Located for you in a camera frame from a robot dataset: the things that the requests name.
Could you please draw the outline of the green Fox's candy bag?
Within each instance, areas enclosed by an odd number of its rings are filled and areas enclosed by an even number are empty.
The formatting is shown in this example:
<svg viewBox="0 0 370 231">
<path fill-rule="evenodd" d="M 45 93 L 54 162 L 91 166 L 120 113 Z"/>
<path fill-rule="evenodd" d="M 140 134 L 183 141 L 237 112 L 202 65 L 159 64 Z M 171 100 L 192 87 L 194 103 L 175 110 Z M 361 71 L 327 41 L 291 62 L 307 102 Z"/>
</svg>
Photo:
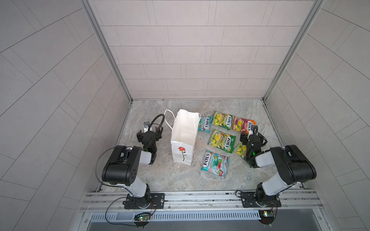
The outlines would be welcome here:
<svg viewBox="0 0 370 231">
<path fill-rule="evenodd" d="M 212 124 L 216 126 L 220 126 L 227 130 L 231 130 L 233 123 L 233 115 L 225 114 L 216 111 L 213 115 Z"/>
<path fill-rule="evenodd" d="M 233 152 L 238 154 L 241 158 L 245 158 L 247 153 L 247 146 L 244 145 L 242 142 L 239 142 L 237 146 L 234 147 Z"/>
<path fill-rule="evenodd" d="M 231 154 L 234 150 L 235 141 L 236 136 L 214 130 L 208 144 Z"/>
</svg>

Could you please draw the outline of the orange Fox's candy bag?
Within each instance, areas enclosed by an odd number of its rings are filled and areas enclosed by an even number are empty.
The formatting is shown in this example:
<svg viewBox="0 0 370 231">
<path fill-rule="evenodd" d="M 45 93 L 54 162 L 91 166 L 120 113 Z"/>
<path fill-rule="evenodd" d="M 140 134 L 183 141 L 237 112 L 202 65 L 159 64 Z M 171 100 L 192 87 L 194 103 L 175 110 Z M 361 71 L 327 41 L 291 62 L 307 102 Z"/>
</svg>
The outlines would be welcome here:
<svg viewBox="0 0 370 231">
<path fill-rule="evenodd" d="M 252 125 L 256 125 L 254 120 L 249 120 L 241 117 L 234 117 L 232 129 L 241 133 L 249 134 Z"/>
</svg>

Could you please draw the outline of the white floral paper bag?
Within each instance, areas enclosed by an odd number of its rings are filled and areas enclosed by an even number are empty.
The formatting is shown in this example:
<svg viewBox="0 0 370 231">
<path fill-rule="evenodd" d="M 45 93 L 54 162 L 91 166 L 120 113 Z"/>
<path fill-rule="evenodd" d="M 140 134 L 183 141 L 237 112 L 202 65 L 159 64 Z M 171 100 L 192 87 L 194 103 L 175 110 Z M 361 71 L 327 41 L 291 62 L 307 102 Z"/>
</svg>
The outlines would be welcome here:
<svg viewBox="0 0 370 231">
<path fill-rule="evenodd" d="M 171 150 L 175 163 L 191 165 L 196 147 L 198 134 L 198 124 L 201 119 L 200 113 L 193 113 L 181 109 L 175 115 L 171 110 L 169 112 L 174 118 L 173 125 L 169 125 L 171 133 Z"/>
</svg>

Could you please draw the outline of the large teal Fox's candy bag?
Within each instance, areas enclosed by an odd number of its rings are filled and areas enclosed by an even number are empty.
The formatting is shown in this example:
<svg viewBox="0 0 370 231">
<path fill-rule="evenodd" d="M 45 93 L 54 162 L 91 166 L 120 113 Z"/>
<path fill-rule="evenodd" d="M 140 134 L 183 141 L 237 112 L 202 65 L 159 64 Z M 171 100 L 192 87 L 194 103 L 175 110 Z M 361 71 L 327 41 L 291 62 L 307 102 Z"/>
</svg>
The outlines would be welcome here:
<svg viewBox="0 0 370 231">
<path fill-rule="evenodd" d="M 210 172 L 224 179 L 227 174 L 228 164 L 228 157 L 207 150 L 201 170 Z"/>
</svg>

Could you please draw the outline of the small teal Fox's candy bag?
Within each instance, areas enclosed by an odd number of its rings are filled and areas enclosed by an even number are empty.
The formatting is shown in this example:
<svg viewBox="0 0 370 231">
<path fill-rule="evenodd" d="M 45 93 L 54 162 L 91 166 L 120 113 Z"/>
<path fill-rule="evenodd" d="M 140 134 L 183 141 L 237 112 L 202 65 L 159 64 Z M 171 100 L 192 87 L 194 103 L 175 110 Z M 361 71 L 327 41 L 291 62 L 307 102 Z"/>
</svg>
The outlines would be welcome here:
<svg viewBox="0 0 370 231">
<path fill-rule="evenodd" d="M 210 133 L 211 132 L 211 123 L 212 123 L 212 117 L 211 116 L 201 116 L 199 124 L 198 124 L 198 130 Z"/>
</svg>

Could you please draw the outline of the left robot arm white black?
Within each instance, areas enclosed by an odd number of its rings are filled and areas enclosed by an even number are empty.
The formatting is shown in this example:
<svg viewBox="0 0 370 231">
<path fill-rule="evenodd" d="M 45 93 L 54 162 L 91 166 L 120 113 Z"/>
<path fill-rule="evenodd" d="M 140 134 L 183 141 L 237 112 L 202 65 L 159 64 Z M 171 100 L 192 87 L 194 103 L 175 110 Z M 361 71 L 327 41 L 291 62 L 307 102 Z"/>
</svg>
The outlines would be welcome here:
<svg viewBox="0 0 370 231">
<path fill-rule="evenodd" d="M 149 185 L 141 181 L 137 173 L 140 164 L 152 165 L 155 162 L 156 142 L 161 139 L 162 132 L 163 128 L 160 127 L 145 133 L 139 131 L 137 138 L 143 147 L 117 145 L 102 170 L 103 183 L 124 188 L 129 193 L 123 202 L 125 209 L 147 209 L 155 207 L 156 201 L 161 200 L 151 195 Z"/>
</svg>

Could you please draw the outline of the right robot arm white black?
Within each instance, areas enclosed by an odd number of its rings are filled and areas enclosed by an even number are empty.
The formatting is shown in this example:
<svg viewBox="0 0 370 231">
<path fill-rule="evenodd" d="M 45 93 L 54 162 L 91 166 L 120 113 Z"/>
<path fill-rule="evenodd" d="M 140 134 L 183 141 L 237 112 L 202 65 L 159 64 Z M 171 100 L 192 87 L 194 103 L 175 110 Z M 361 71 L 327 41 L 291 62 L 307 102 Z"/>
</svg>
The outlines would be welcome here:
<svg viewBox="0 0 370 231">
<path fill-rule="evenodd" d="M 281 206 L 279 194 L 297 183 L 314 180 L 317 171 L 296 145 L 271 147 L 262 150 L 267 139 L 253 125 L 249 133 L 240 135 L 240 142 L 246 145 L 244 160 L 252 168 L 275 166 L 277 173 L 269 180 L 259 183 L 255 192 L 236 191 L 245 208 L 277 208 Z"/>
</svg>

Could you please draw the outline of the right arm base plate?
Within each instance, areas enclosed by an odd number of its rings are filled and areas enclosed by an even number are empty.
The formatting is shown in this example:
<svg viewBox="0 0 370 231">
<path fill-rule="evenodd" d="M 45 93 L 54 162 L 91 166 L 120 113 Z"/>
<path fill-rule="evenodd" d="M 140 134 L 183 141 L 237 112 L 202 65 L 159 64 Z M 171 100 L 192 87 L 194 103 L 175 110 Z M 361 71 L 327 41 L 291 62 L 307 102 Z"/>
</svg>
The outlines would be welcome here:
<svg viewBox="0 0 370 231">
<path fill-rule="evenodd" d="M 244 208 L 281 207 L 281 202 L 277 195 L 268 196 L 263 192 L 239 192 L 239 197 Z"/>
</svg>

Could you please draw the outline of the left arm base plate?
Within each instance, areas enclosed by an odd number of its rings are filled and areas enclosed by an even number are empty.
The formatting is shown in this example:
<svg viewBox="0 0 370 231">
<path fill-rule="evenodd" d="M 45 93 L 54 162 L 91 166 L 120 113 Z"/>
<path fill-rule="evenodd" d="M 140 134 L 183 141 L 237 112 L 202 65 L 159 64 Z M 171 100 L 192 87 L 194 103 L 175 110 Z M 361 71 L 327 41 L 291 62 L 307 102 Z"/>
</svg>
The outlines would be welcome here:
<svg viewBox="0 0 370 231">
<path fill-rule="evenodd" d="M 163 209 L 164 200 L 164 193 L 151 193 L 144 197 L 132 197 L 127 195 L 126 200 L 122 204 L 125 209 Z"/>
</svg>

